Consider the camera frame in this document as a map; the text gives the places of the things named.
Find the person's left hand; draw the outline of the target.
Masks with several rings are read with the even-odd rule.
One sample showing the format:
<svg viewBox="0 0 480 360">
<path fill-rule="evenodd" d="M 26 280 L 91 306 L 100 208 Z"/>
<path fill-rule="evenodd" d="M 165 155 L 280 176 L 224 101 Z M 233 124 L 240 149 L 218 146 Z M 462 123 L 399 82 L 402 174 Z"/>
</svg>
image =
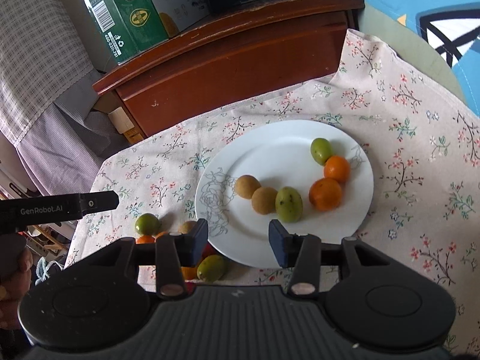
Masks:
<svg viewBox="0 0 480 360">
<path fill-rule="evenodd" d="M 1 283 L 1 329 L 19 329 L 18 306 L 32 282 L 32 253 L 25 248 L 18 260 L 19 268 Z"/>
</svg>

